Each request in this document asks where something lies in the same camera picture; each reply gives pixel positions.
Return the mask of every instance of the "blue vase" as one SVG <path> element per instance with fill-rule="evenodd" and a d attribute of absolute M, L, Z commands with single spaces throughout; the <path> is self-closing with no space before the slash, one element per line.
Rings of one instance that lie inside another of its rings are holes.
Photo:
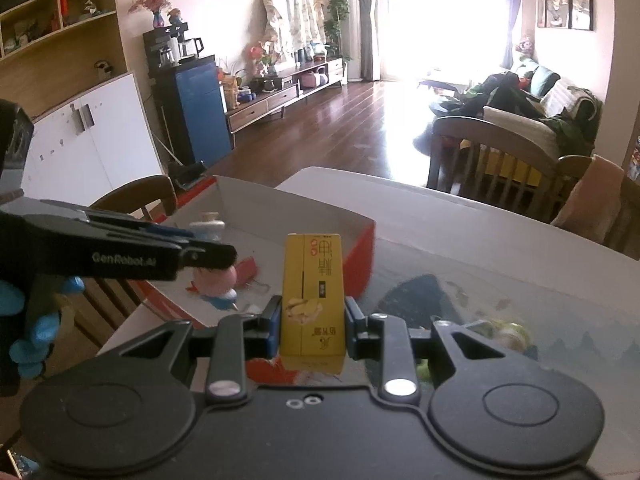
<path fill-rule="evenodd" d="M 157 10 L 154 12 L 154 28 L 164 27 L 164 19 L 162 18 L 162 12 Z"/>

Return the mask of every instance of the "open cardboard box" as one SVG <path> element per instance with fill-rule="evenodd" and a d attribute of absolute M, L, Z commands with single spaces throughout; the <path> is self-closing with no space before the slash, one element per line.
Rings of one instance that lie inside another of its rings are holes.
<path fill-rule="evenodd" d="M 238 261 L 252 256 L 258 286 L 238 290 L 240 312 L 261 312 L 274 294 L 282 293 L 284 254 L 290 233 L 339 234 L 342 239 L 346 296 L 359 297 L 369 282 L 375 222 L 364 216 L 233 178 L 216 177 L 162 224 L 187 229 L 203 212 L 218 212 L 226 223 L 222 242 L 233 245 Z M 235 310 L 218 310 L 188 291 L 193 269 L 183 269 L 174 282 L 141 282 L 145 304 L 164 320 L 190 319 L 198 327 L 215 326 Z"/>

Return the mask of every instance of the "standing air conditioner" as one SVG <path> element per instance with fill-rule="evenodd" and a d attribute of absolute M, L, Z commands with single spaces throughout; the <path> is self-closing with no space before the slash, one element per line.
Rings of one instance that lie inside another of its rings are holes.
<path fill-rule="evenodd" d="M 362 81 L 362 37 L 360 35 L 360 0 L 347 0 L 349 16 L 340 24 L 342 53 L 351 57 L 349 81 Z"/>

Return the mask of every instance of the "wooden chair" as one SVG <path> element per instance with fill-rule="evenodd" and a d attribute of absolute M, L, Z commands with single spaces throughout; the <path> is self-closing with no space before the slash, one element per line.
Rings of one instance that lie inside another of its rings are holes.
<path fill-rule="evenodd" d="M 500 126 L 467 117 L 433 123 L 431 189 L 452 193 L 455 184 L 459 196 L 539 219 L 555 169 L 537 144 Z M 528 184 L 533 170 L 542 175 L 536 186 Z"/>
<path fill-rule="evenodd" d="M 558 160 L 558 177 L 549 190 L 550 199 L 543 214 L 545 221 L 551 222 L 566 203 L 578 181 L 591 164 L 588 156 L 569 155 Z M 631 256 L 640 258 L 640 186 L 629 177 L 624 177 L 620 186 L 620 212 L 611 225 L 603 245 Z"/>
<path fill-rule="evenodd" d="M 125 184 L 95 202 L 92 209 L 125 214 L 141 210 L 151 221 L 147 207 L 161 201 L 166 215 L 177 208 L 177 199 L 171 180 L 164 175 L 149 176 Z M 96 346 L 107 339 L 142 302 L 143 296 L 135 283 L 127 280 L 84 278 L 85 291 L 81 297 L 72 297 L 76 311 L 76 328 Z"/>

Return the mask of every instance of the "cabinet handle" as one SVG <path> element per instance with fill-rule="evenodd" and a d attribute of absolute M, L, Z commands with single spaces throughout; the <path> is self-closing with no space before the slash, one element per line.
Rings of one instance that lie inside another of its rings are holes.
<path fill-rule="evenodd" d="M 82 114 L 80 113 L 80 110 L 73 105 L 71 105 L 71 109 L 73 110 L 73 114 L 78 118 L 80 126 L 82 127 L 82 131 L 85 132 L 86 128 L 84 127 L 84 121 L 82 120 Z"/>
<path fill-rule="evenodd" d="M 92 126 L 95 126 L 94 116 L 91 114 L 91 107 L 89 105 L 84 105 L 82 108 L 86 108 L 86 117 L 91 121 L 89 127 L 91 128 Z"/>

